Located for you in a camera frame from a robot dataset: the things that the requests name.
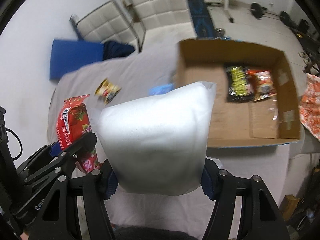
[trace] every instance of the red snack package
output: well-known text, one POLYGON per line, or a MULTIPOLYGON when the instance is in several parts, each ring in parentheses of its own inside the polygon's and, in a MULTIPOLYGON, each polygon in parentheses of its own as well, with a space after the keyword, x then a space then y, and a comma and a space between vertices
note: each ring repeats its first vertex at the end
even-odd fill
MULTIPOLYGON (((64 100, 64 106, 59 113, 56 128, 62 150, 79 139, 84 133, 91 131, 87 109, 83 103, 83 100, 89 96, 84 95, 64 100)), ((87 152, 82 158, 79 158, 78 163, 77 167, 85 173, 99 169, 96 149, 94 148, 91 152, 87 152)))

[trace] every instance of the snack package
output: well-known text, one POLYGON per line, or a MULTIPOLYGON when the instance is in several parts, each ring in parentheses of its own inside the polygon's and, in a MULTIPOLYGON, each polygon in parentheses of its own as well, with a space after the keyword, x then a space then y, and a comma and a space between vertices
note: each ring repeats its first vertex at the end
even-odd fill
POLYGON ((105 105, 110 103, 112 99, 120 92, 121 87, 112 84, 107 78, 102 81, 100 86, 96 89, 94 93, 96 96, 99 96, 104 99, 105 105))
POLYGON ((253 89, 246 74, 247 67, 240 65, 226 65, 228 77, 228 101, 249 102, 253 100, 253 89))
MULTIPOLYGON (((59 113, 56 128, 62 150, 79 139, 84 133, 91 131, 87 109, 83 103, 83 100, 89 96, 84 95, 64 100, 64 106, 59 113)), ((84 173, 99 169, 96 149, 87 152, 78 159, 76 164, 78 169, 84 173)))
POLYGON ((250 76, 250 82, 254 88, 255 95, 253 101, 258 101, 277 95, 270 71, 247 70, 246 73, 250 76))

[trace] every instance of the white plastic bag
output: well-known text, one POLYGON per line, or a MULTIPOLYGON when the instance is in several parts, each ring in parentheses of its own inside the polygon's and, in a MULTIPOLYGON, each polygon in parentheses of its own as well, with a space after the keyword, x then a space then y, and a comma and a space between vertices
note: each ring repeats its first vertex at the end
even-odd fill
POLYGON ((196 82, 102 111, 98 136, 124 190, 182 195, 199 187, 215 93, 214 83, 196 82))

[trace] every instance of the white bed sheet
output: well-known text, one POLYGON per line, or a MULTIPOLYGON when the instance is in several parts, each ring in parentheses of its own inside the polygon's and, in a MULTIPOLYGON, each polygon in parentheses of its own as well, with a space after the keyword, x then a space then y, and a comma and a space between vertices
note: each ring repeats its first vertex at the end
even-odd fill
MULTIPOLYGON (((141 54, 95 63, 66 74, 52 96, 47 131, 49 143, 57 141, 57 116, 63 100, 70 97, 91 94, 85 104, 92 130, 96 131, 98 117, 105 106, 94 96, 94 91, 104 78, 108 77, 111 82, 123 87, 108 106, 148 96, 151 87, 168 83, 177 61, 177 37, 171 33, 162 43, 144 49, 141 54)), ((99 161, 103 162, 106 157, 99 142, 96 149, 99 161)), ((209 149, 207 155, 219 158, 224 168, 235 176, 250 178, 254 174, 260 175, 275 201, 280 203, 288 166, 289 145, 209 149)), ((214 202, 203 194, 201 188, 186 195, 162 196, 129 194, 118 187, 116 193, 106 201, 112 223, 179 230, 198 239, 205 232, 213 206, 214 202)), ((237 235, 240 212, 241 199, 237 197, 230 238, 237 235)))

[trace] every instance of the patterned fabric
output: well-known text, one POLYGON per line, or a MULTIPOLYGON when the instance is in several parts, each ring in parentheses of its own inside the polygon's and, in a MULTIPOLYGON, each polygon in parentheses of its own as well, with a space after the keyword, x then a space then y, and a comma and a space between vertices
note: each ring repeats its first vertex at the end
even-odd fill
POLYGON ((320 141, 320 78, 308 74, 307 89, 300 104, 301 123, 320 141))

